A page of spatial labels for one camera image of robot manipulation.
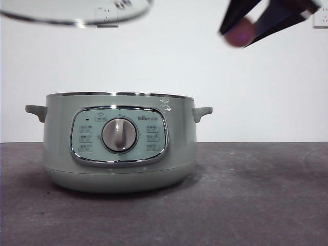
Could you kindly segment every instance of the metal rim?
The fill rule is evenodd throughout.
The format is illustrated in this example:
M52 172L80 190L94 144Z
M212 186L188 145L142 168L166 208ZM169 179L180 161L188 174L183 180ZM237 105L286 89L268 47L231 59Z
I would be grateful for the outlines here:
M170 97L188 99L194 101L192 97L170 95L170 94L156 94L156 93L141 93L141 92L67 92L67 93L55 93L47 95L49 97L57 96L154 96L154 97Z

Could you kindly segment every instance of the control panel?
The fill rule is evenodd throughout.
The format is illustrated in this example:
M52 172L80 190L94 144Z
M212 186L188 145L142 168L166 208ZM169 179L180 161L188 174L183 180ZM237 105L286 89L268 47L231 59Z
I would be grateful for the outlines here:
M163 155L166 121L156 109L103 106L84 108L73 120L70 147L90 163L141 163Z

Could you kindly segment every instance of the brand logo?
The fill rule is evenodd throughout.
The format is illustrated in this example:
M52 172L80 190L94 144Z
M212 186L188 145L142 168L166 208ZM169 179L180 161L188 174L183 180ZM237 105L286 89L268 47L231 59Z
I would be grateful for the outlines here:
M142 116L138 116L138 120L158 120L158 118L157 117L149 118L149 117L142 115Z

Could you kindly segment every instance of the wall socket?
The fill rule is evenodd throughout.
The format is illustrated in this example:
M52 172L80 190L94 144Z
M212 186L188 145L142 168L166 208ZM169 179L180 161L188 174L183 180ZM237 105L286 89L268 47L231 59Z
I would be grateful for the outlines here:
M321 6L313 15L314 28L328 28L328 5Z
M114 5L96 8L96 21L102 23L97 27L118 27L117 8Z

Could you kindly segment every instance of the side handle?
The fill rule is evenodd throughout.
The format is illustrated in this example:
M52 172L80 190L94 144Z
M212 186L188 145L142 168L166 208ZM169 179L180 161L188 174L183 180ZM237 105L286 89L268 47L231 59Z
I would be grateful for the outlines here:
M212 107L204 107L204 108L196 108L193 109L193 116L195 123L200 122L200 119L207 114L212 114L213 113L213 108Z
M39 121L44 123L46 121L48 107L37 106L37 105L26 105L25 111L27 113L35 114L39 118Z

